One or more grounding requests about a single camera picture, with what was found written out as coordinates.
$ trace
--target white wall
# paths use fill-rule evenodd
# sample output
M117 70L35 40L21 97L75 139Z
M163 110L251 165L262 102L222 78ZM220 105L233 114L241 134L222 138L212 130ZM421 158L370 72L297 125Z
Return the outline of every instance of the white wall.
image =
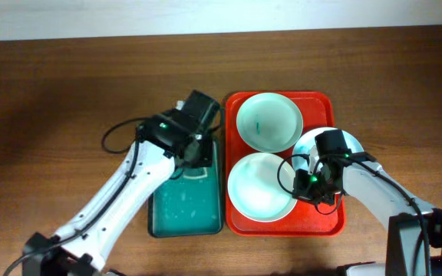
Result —
M442 24L442 0L0 0L0 40Z

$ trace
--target wooden table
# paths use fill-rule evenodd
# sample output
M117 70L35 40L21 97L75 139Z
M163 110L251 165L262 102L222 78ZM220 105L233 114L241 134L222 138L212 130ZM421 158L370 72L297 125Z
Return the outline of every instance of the wooden table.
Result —
M122 156L111 125L171 108L193 89L320 90L353 133L417 196L442 208L442 26L0 42L0 274L39 231L51 235ZM114 145L129 143L130 131ZM283 274L384 261L387 235L346 199L334 238L155 239L141 209L107 266L138 274Z

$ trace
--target tray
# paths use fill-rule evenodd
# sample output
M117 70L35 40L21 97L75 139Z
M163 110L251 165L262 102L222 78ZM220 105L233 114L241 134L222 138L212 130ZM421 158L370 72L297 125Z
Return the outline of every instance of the tray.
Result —
M236 114L243 102L259 93L271 92L291 99L303 115L303 133L317 127L335 125L330 100L316 91L241 91L229 96L226 101L226 180L231 168L244 156L257 151L245 142L236 130ZM292 154L292 147L276 155L286 158ZM330 212L334 206L319 206L321 212ZM226 193L226 224L233 232L244 236L286 236L322 237L339 234L345 226L345 204L342 199L337 212L331 215L318 214L313 205L296 203L289 215L276 222L255 222L239 213Z

